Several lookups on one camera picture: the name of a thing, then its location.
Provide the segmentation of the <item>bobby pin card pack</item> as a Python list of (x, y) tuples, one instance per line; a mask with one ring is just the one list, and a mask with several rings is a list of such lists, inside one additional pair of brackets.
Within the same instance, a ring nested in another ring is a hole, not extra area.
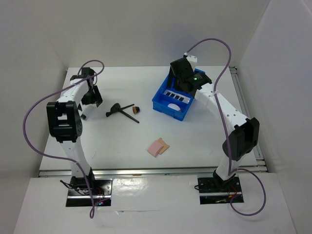
[(168, 89), (166, 89), (165, 91), (164, 91), (164, 93), (163, 93), (164, 95), (166, 95), (166, 96), (168, 96), (168, 97), (170, 97), (170, 98), (173, 98), (173, 99), (175, 99), (175, 100), (178, 100), (178, 101), (181, 101), (181, 102), (183, 102), (183, 103), (189, 103), (190, 102), (190, 98), (189, 97), (187, 97), (187, 96), (184, 96), (184, 95), (182, 95), (182, 94), (178, 94), (178, 93), (176, 93), (176, 92), (173, 92), (173, 91), (171, 91), (171, 90), (168, 90)]

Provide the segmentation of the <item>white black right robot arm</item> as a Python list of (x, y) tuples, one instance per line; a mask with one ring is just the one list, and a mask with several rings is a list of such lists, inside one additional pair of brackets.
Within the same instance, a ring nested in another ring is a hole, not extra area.
[(224, 191), (245, 155), (257, 145), (260, 123), (254, 117), (248, 118), (227, 101), (204, 72), (195, 71), (196, 63), (194, 56), (171, 62), (168, 80), (173, 80), (175, 88), (190, 94), (222, 122), (226, 135), (222, 144), (224, 156), (213, 172), (213, 186), (218, 191)]

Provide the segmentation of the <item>small brown black cap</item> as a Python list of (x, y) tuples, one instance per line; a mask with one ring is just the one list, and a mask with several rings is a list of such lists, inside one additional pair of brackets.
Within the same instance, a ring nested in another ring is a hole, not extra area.
[(138, 106), (133, 106), (133, 113), (138, 114), (140, 112), (140, 108)]

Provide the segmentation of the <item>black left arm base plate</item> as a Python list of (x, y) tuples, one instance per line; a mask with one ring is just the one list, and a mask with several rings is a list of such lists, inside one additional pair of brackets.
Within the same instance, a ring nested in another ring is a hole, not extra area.
[[(61, 180), (61, 183), (68, 189), (66, 207), (91, 207), (91, 197), (85, 184), (74, 185)], [(96, 207), (108, 207), (112, 203), (113, 180), (98, 179), (91, 185), (92, 197)]]

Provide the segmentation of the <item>black fan makeup brush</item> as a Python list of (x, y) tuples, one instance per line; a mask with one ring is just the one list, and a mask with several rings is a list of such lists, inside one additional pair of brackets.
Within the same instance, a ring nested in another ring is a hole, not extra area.
[(106, 112), (106, 116), (109, 117), (110, 115), (119, 112), (119, 110), (124, 110), (124, 109), (127, 109), (127, 108), (132, 107), (132, 106), (134, 106), (134, 104), (130, 104), (130, 105), (125, 106), (125, 107), (121, 107), (119, 103), (116, 103), (111, 107), (109, 112)]

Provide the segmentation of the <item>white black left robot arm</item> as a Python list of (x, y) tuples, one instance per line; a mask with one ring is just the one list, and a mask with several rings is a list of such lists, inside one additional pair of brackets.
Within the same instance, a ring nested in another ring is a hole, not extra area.
[(46, 111), (50, 135), (60, 143), (70, 161), (70, 184), (89, 195), (96, 190), (96, 182), (82, 149), (80, 136), (83, 126), (79, 111), (82, 110), (81, 105), (94, 108), (100, 106), (103, 100), (94, 84), (95, 71), (90, 67), (80, 71), (80, 75), (70, 78), (73, 87), (65, 91), (57, 101), (47, 103)]

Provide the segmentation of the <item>pink blotting paper pad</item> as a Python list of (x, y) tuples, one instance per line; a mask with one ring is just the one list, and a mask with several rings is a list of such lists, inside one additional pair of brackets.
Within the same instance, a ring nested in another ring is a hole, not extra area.
[(152, 155), (153, 157), (156, 157), (159, 153), (159, 151), (163, 148), (163, 144), (159, 142), (158, 140), (155, 140), (147, 149), (147, 152)]

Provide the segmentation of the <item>slim black makeup brush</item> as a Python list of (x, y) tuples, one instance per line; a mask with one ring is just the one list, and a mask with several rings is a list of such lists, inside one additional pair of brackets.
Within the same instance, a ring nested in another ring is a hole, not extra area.
[(120, 113), (122, 113), (123, 115), (125, 115), (126, 117), (130, 118), (131, 120), (133, 120), (136, 123), (139, 123), (139, 121), (137, 119), (135, 119), (134, 117), (132, 117), (131, 115), (129, 115), (128, 113), (124, 112), (123, 110), (119, 111)]

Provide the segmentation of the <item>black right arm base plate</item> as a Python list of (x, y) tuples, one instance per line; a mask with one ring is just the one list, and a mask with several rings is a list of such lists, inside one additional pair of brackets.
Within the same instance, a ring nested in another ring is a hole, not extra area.
[(194, 189), (199, 192), (201, 205), (226, 204), (230, 203), (232, 198), (234, 198), (233, 203), (244, 202), (240, 180), (237, 176), (222, 188), (215, 185), (212, 177), (200, 177), (197, 182), (198, 184), (194, 186)]

